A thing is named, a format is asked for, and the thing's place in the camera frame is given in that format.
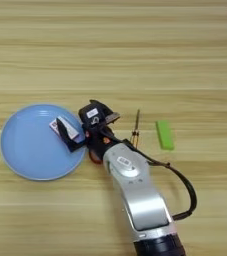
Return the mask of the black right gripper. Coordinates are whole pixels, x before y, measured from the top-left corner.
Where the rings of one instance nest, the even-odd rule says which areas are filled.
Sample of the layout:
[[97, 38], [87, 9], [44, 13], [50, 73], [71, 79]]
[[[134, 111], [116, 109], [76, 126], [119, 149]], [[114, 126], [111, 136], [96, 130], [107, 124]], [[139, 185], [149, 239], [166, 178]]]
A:
[[69, 137], [67, 128], [59, 118], [56, 119], [56, 122], [60, 137], [70, 152], [74, 152], [85, 146], [88, 149], [89, 157], [93, 162], [102, 162], [106, 151], [120, 142], [120, 140], [115, 137], [112, 130], [107, 126], [114, 123], [119, 118], [120, 114], [117, 112], [106, 113], [106, 125], [96, 125], [93, 127], [83, 126], [85, 139], [80, 143], [76, 143]]

